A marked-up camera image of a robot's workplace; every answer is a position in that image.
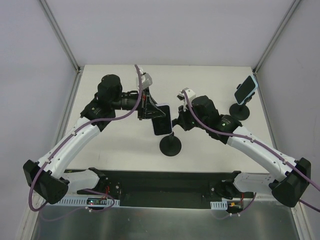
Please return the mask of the phone with purple case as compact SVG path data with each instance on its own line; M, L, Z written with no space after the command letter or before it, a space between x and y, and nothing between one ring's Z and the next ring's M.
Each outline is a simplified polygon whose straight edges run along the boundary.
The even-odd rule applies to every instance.
M156 136L169 135L172 133L171 110L168 104L158 104L158 108L164 112L164 116L156 117L151 120L153 132Z

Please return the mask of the black phone stand round base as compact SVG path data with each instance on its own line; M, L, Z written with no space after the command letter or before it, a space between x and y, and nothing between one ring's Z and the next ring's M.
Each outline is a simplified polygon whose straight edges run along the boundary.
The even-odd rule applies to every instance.
M167 157L178 155L182 149L182 142L175 136L174 132L163 137L159 143L159 149Z

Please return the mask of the phone with blue case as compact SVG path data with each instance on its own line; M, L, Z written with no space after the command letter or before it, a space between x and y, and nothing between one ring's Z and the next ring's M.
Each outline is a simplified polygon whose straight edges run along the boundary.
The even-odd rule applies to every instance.
M258 82L253 75L249 75L242 84L240 84L234 97L238 105L243 105L245 100L249 98L258 88Z

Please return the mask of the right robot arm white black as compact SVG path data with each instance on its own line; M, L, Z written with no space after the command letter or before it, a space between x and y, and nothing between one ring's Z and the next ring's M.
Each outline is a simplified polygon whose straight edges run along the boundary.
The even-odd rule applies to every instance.
M234 171L234 177L215 186L221 197L232 199L241 193L272 195L286 207L293 208L311 183L311 163L302 157L297 160L263 143L241 122L230 115L219 114L206 95L197 97L183 90L177 95L183 102L178 107L175 123L189 131L200 128L213 139L247 155L267 173Z

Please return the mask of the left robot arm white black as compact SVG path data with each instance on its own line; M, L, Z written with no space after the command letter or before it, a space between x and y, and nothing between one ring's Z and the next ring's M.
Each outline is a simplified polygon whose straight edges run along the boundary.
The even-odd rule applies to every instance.
M149 87L153 80L143 71L138 71L137 89L123 92L120 77L108 74L102 77L93 99L80 113L68 133L37 161L28 160L23 172L30 187L47 204L58 203L67 193L89 189L99 195L107 186L106 175L94 168L66 173L65 170L78 153L109 123L122 120L137 111L139 120L165 117L151 97Z

